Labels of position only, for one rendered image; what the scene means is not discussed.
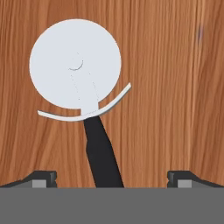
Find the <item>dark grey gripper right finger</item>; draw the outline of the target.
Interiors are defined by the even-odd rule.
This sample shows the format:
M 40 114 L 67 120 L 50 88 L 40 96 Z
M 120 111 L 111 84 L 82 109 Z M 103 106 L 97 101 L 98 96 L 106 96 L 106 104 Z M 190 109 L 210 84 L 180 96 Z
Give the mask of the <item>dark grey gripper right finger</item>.
M 213 182 L 201 179 L 190 171 L 168 171 L 168 188 L 202 188 L 218 187 L 224 188 L 224 185 L 218 185 Z

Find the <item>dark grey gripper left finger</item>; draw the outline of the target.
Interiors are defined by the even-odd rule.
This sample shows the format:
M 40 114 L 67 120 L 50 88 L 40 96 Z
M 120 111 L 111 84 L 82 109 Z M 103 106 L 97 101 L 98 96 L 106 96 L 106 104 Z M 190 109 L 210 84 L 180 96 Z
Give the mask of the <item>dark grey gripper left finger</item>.
M 0 188 L 57 188 L 56 171 L 33 171 L 27 177 L 0 185 Z

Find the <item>black-handled white pizza cutter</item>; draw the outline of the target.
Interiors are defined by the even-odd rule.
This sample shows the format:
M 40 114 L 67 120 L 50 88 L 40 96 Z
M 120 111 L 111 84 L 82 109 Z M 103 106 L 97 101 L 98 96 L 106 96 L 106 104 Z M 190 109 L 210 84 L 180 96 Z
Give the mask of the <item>black-handled white pizza cutter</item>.
M 67 19 L 40 34 L 31 49 L 29 72 L 37 92 L 52 105 L 78 109 L 77 116 L 38 115 L 57 121 L 84 123 L 86 153 L 97 187 L 122 188 L 116 156 L 101 116 L 131 89 L 128 84 L 104 107 L 99 103 L 116 86 L 122 67 L 119 46 L 104 27 L 86 19 Z

